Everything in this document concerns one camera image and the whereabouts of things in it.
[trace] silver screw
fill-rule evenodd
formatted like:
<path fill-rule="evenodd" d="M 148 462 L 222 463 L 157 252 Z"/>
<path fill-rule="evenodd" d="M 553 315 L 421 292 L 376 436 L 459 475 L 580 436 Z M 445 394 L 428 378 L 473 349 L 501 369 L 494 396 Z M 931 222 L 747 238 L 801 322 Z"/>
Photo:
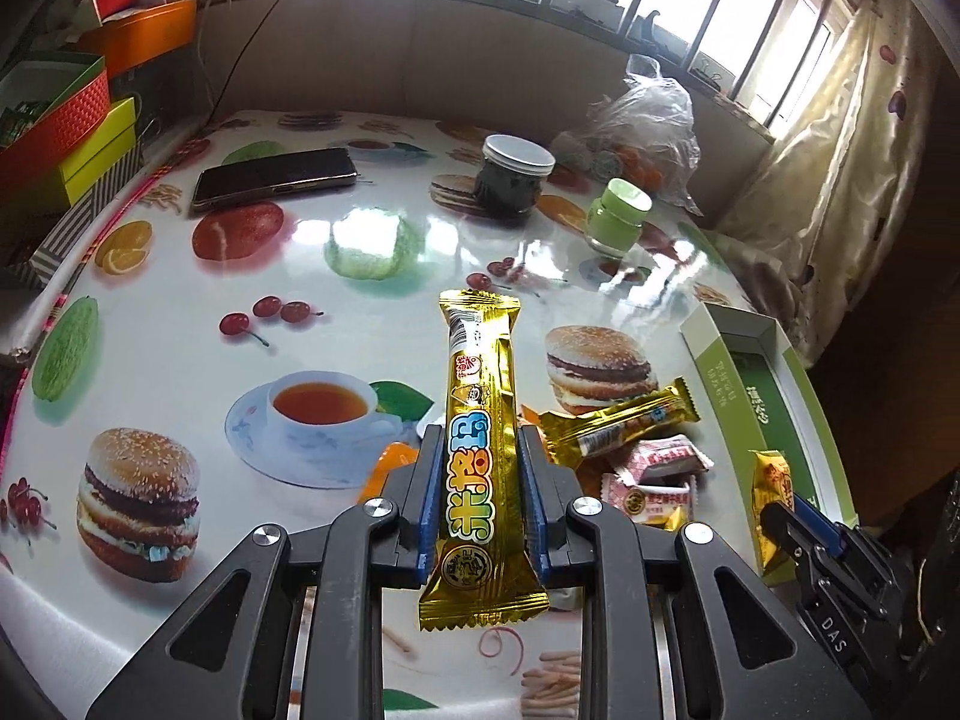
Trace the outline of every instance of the silver screw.
<path fill-rule="evenodd" d="M 386 498 L 371 498 L 363 504 L 363 511 L 370 517 L 387 517 L 394 510 L 394 504 Z"/>
<path fill-rule="evenodd" d="M 280 541 L 280 528 L 277 525 L 261 525 L 253 531 L 253 543 L 261 547 L 269 547 Z"/>
<path fill-rule="evenodd" d="M 603 504 L 596 498 L 584 495 L 573 502 L 573 511 L 582 514 L 584 517 L 593 517 L 594 514 L 600 514 Z"/>
<path fill-rule="evenodd" d="M 709 544 L 713 541 L 713 528 L 703 522 L 691 522 L 683 528 L 683 535 L 694 544 Z"/>

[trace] curtain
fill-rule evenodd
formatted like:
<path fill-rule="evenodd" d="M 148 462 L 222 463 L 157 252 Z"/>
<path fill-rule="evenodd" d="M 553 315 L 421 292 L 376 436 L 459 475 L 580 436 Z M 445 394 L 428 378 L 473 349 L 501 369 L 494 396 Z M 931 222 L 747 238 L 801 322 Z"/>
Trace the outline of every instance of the curtain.
<path fill-rule="evenodd" d="M 716 225 L 716 247 L 807 365 L 904 221 L 940 55 L 909 0 L 865 0 L 823 82 Z"/>

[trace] smartphone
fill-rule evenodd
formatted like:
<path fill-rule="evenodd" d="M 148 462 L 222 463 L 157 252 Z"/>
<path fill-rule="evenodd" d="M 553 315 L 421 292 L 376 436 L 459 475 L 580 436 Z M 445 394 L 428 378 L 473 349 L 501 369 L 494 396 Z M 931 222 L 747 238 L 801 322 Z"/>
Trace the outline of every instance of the smartphone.
<path fill-rule="evenodd" d="M 208 167 L 190 202 L 192 214 L 277 199 L 285 194 L 355 184 L 357 168 L 345 148 L 321 148 Z"/>

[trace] white wall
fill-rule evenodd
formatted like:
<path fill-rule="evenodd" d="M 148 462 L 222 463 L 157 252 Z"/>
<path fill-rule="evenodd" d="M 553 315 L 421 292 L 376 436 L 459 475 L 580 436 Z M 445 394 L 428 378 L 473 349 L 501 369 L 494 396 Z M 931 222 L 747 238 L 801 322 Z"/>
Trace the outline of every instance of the white wall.
<path fill-rule="evenodd" d="M 274 0 L 213 5 L 203 55 L 219 92 Z M 218 116 L 329 108 L 456 119 L 542 142 L 622 92 L 627 55 L 569 30 L 453 0 L 283 0 L 254 38 Z M 691 194 L 722 210 L 766 151 L 749 124 L 693 95 L 701 167 Z"/>

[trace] dark jar with white lid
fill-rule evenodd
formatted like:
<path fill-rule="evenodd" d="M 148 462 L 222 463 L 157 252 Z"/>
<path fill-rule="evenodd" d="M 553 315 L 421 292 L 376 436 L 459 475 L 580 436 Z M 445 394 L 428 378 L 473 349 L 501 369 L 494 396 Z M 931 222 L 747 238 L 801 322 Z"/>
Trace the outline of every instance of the dark jar with white lid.
<path fill-rule="evenodd" d="M 522 218 L 541 194 L 541 182 L 557 161 L 543 146 L 512 135 L 491 135 L 473 186 L 476 204 L 493 217 Z"/>

